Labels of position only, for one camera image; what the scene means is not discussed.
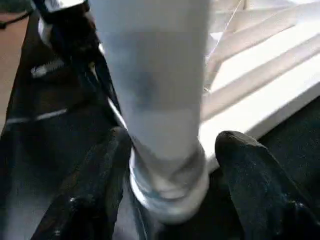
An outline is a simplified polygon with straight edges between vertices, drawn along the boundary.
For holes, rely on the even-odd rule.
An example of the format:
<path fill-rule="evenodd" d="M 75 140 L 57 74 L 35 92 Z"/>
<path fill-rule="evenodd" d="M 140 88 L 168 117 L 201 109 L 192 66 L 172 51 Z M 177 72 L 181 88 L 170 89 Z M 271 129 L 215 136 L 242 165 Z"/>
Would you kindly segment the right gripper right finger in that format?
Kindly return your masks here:
<path fill-rule="evenodd" d="M 222 131 L 215 157 L 246 240 L 318 240 L 320 215 L 277 159 L 256 139 Z"/>

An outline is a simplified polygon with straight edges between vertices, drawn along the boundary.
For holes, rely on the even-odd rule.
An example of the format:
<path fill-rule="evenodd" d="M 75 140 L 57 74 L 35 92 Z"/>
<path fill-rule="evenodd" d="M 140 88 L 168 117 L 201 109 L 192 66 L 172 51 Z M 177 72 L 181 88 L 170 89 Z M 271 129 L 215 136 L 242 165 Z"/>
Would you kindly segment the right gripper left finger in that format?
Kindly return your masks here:
<path fill-rule="evenodd" d="M 33 240 L 110 240 L 132 143 L 113 127 L 62 182 L 33 233 Z"/>

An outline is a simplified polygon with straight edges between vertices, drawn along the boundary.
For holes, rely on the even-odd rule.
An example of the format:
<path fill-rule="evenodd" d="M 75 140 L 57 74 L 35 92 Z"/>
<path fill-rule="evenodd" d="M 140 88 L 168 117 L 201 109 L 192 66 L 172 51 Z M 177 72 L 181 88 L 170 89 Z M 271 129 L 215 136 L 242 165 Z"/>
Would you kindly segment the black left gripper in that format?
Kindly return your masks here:
<path fill-rule="evenodd" d="M 88 2 L 44 2 L 42 17 L 52 26 L 49 42 L 70 65 L 85 88 L 101 88 L 114 118 L 123 118 L 109 68 L 100 50 L 100 40 Z"/>

